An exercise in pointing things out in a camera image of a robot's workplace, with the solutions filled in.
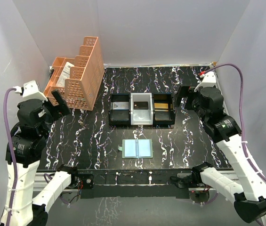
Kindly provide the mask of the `black bin with white card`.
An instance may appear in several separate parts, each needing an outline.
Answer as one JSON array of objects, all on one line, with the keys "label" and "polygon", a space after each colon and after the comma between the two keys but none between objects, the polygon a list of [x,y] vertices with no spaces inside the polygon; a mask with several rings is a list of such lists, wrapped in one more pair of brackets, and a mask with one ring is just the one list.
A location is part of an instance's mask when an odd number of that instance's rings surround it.
[{"label": "black bin with white card", "polygon": [[[113,102],[129,102],[128,110],[113,110]],[[109,125],[124,127],[131,125],[130,93],[114,93],[110,95]]]}]

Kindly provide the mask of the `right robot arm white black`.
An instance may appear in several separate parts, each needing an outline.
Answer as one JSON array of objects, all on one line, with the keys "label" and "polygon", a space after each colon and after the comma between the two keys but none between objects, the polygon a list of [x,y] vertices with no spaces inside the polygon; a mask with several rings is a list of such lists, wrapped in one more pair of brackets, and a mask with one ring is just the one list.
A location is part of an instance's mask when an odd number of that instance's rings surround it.
[{"label": "right robot arm white black", "polygon": [[225,113],[216,76],[213,72],[202,72],[200,78],[196,87],[180,86],[176,102],[187,99],[185,109],[197,114],[204,131],[229,160],[239,182],[221,174],[208,162],[193,167],[188,176],[171,176],[170,180],[178,188],[214,188],[234,205],[244,222],[251,223],[266,215],[266,181],[246,147],[242,130]]}]

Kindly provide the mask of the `peach plastic desk organizer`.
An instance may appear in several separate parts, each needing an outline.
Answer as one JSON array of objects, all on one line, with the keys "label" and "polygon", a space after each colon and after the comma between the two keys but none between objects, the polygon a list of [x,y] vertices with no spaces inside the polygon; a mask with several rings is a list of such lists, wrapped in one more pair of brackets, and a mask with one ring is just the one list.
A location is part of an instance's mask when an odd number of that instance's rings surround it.
[{"label": "peach plastic desk organizer", "polygon": [[[56,82],[66,62],[74,66],[70,68],[70,78],[65,80],[65,86],[58,87]],[[57,89],[69,108],[92,111],[105,73],[99,37],[84,37],[77,56],[56,57],[52,67],[54,71],[44,91],[47,99],[57,105],[51,94]]]}]

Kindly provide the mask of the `green card holder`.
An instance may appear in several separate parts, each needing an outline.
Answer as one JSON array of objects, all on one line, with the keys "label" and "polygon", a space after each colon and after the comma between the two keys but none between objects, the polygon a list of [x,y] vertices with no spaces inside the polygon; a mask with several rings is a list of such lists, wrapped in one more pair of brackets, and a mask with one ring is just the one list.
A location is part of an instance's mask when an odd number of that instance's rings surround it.
[{"label": "green card holder", "polygon": [[151,139],[123,139],[118,146],[123,159],[153,158],[153,143]]}]

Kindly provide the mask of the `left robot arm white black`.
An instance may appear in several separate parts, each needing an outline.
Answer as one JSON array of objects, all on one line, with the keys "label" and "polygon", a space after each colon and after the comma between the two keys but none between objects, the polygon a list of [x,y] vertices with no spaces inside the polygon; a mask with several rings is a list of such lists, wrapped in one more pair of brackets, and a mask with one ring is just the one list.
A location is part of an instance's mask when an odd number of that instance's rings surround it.
[{"label": "left robot arm white black", "polygon": [[[13,128],[9,127],[7,117],[7,100],[11,91],[23,98],[17,105],[19,121]],[[49,137],[49,125],[70,113],[59,91],[53,90],[52,95],[58,103],[56,106],[40,91],[36,81],[9,88],[5,93],[3,118],[8,137],[8,188],[0,226],[46,225],[48,213],[61,193],[79,183],[77,167],[63,164],[45,188],[33,196],[37,168]]]}]

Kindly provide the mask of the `black bin with gold card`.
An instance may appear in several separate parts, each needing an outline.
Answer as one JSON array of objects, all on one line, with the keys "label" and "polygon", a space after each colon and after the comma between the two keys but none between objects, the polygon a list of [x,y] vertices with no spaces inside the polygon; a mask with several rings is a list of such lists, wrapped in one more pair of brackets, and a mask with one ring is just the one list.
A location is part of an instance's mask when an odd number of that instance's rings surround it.
[{"label": "black bin with gold card", "polygon": [[175,124],[176,112],[171,93],[152,93],[153,125],[171,126]]}]

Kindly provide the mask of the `white plastic bin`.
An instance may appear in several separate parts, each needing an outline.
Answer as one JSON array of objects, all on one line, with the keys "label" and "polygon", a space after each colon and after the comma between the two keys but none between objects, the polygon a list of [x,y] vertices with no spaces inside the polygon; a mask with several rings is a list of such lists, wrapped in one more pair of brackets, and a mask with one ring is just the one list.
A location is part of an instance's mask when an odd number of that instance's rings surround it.
[{"label": "white plastic bin", "polygon": [[[133,104],[136,101],[149,102],[148,110],[134,110]],[[153,125],[153,97],[151,93],[131,93],[131,125]]]}]

